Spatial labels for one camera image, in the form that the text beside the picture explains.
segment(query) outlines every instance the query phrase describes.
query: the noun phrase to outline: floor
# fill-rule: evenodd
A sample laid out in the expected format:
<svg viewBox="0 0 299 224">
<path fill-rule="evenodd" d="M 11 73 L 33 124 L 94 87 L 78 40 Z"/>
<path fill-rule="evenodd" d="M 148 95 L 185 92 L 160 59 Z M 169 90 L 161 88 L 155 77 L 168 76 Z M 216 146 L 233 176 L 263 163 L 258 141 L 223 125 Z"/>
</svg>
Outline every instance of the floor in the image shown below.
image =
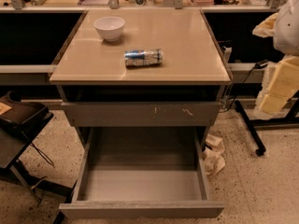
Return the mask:
<svg viewBox="0 0 299 224">
<path fill-rule="evenodd" d="M 31 147 L 21 161 L 31 175 L 71 187 L 76 181 L 83 148 L 64 113 L 53 110 L 54 118 L 35 140 L 55 163 L 46 164 Z M 64 219 L 64 224 L 281 224 L 298 223 L 299 213 L 299 129 L 259 131 L 267 148 L 263 157 L 255 155 L 255 143 L 240 115 L 233 109 L 220 113 L 211 134 L 223 139 L 226 165 L 209 178 L 214 201 L 225 208 L 212 219 Z M 39 206 L 21 185 L 0 180 L 1 224 L 52 223 L 64 197 L 37 189 Z"/>
</svg>

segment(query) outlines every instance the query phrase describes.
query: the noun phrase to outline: can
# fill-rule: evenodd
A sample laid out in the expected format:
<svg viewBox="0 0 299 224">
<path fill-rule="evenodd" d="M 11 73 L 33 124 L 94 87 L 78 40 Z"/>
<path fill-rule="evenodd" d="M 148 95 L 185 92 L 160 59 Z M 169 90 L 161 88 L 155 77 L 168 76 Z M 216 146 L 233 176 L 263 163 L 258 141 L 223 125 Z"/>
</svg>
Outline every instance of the can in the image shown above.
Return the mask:
<svg viewBox="0 0 299 224">
<path fill-rule="evenodd" d="M 133 49 L 124 52 L 126 67 L 140 67 L 161 64 L 163 53 L 161 49 Z"/>
</svg>

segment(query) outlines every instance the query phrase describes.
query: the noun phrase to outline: white robot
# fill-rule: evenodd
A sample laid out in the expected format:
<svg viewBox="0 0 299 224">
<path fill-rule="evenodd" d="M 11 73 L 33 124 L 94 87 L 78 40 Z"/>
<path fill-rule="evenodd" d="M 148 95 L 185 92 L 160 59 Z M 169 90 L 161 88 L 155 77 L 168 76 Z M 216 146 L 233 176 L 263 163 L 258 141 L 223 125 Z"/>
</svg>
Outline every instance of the white robot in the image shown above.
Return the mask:
<svg viewBox="0 0 299 224">
<path fill-rule="evenodd" d="M 253 33 L 272 35 L 274 48 L 285 54 L 270 80 L 263 81 L 253 112 L 258 119 L 271 119 L 299 91 L 299 0 L 288 0 L 279 13 L 263 21 Z"/>
</svg>

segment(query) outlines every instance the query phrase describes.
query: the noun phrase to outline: desk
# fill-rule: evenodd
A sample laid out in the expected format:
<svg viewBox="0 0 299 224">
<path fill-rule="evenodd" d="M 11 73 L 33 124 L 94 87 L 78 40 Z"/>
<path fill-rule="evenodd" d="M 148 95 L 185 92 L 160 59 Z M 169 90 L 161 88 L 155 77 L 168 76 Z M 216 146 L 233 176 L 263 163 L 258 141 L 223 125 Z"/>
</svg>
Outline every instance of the desk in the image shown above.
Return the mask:
<svg viewBox="0 0 299 224">
<path fill-rule="evenodd" d="M 118 42 L 93 22 L 126 20 Z M 162 49 L 164 61 L 127 69 L 129 49 Z M 230 76 L 198 8 L 89 10 L 53 67 L 63 109 L 85 147 L 71 218 L 216 217 L 201 158 Z"/>
</svg>

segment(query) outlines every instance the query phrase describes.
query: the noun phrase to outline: drawer front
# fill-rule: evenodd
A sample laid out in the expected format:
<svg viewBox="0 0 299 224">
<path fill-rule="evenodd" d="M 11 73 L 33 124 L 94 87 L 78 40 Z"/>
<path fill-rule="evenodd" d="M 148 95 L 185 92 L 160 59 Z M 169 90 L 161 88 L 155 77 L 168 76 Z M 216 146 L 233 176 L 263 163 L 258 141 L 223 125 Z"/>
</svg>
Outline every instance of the drawer front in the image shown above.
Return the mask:
<svg viewBox="0 0 299 224">
<path fill-rule="evenodd" d="M 69 218 L 216 217 L 192 127 L 92 128 Z"/>
<path fill-rule="evenodd" d="M 62 104 L 69 123 L 76 127 L 96 126 L 210 126 L 218 102 L 129 102 Z"/>
</svg>

